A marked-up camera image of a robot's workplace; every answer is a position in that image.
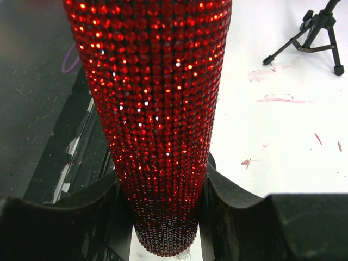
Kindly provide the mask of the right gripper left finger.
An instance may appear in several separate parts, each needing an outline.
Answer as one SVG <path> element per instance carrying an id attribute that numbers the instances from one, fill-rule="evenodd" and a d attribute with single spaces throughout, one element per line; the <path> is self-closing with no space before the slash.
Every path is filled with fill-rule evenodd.
<path id="1" fill-rule="evenodd" d="M 1 197 L 1 260 L 129 260 L 132 227 L 115 171 L 54 204 Z"/>

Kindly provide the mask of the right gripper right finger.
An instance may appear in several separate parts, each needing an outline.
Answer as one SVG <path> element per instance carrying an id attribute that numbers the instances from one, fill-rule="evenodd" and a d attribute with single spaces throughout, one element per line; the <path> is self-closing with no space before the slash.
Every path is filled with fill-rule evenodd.
<path id="1" fill-rule="evenodd" d="M 347 194 L 261 198 L 209 157 L 202 200 L 204 260 L 347 260 Z"/>

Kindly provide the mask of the red glitter microphone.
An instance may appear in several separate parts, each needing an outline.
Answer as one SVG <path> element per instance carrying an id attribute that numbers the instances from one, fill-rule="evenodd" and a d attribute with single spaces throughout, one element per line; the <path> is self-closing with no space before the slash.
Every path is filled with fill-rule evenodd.
<path id="1" fill-rule="evenodd" d="M 141 245 L 195 239 L 231 1 L 63 1 Z"/>

